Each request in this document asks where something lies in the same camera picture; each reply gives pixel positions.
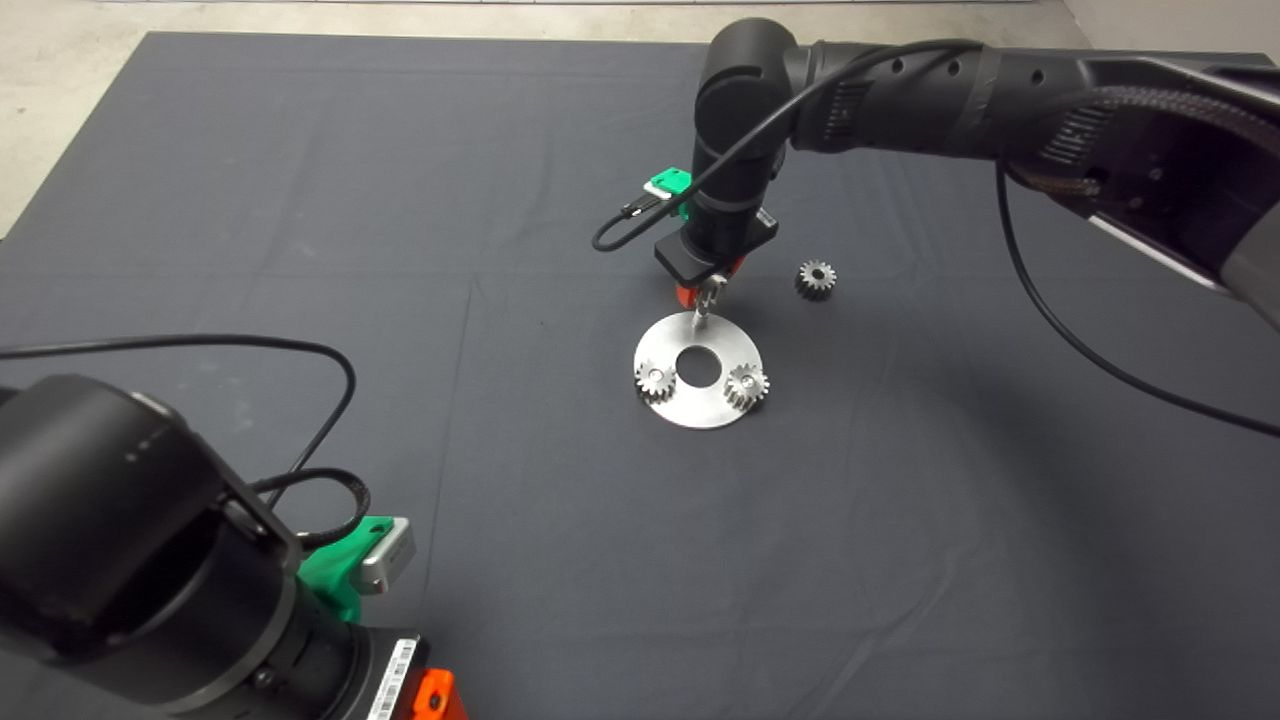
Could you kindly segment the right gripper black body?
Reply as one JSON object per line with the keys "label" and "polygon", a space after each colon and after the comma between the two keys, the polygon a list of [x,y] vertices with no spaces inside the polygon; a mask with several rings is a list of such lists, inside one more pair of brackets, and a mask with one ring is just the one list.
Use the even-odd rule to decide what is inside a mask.
{"label": "right gripper black body", "polygon": [[732,275],[778,231],[780,223],[763,208],[754,213],[694,208],[680,229],[655,242],[654,255],[678,286],[699,286],[712,275]]}

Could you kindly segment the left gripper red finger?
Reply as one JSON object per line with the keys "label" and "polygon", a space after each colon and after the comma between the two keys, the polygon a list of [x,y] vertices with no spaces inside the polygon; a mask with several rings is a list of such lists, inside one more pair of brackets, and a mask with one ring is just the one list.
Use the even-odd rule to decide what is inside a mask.
{"label": "left gripper red finger", "polygon": [[460,720],[456,676],[442,667],[429,667],[413,697],[413,720]]}

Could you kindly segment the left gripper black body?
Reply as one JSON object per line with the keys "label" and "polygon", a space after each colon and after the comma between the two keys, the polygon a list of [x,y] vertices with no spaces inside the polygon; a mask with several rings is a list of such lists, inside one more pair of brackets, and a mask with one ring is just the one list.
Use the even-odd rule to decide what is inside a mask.
{"label": "left gripper black body", "polygon": [[411,719],[430,644],[412,630],[358,630],[347,719]]}

